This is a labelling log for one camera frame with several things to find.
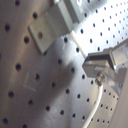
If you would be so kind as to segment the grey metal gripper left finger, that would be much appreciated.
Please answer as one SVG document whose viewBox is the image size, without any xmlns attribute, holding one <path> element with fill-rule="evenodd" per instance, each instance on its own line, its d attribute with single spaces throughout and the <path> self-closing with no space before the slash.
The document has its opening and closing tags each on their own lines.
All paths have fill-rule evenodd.
<svg viewBox="0 0 128 128">
<path fill-rule="evenodd" d="M 114 69 L 112 49 L 104 49 L 102 52 L 89 53 L 82 67 L 88 77 L 94 78 L 105 69 Z"/>
</svg>

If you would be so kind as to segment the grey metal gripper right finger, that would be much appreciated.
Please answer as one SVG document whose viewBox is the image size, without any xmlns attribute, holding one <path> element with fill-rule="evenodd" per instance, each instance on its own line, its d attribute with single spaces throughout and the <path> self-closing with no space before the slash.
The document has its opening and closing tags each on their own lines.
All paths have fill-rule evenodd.
<svg viewBox="0 0 128 128">
<path fill-rule="evenodd" d="M 117 72 L 108 68 L 97 73 L 95 83 L 98 86 L 109 85 L 117 95 L 121 94 L 127 69 L 120 68 Z"/>
</svg>

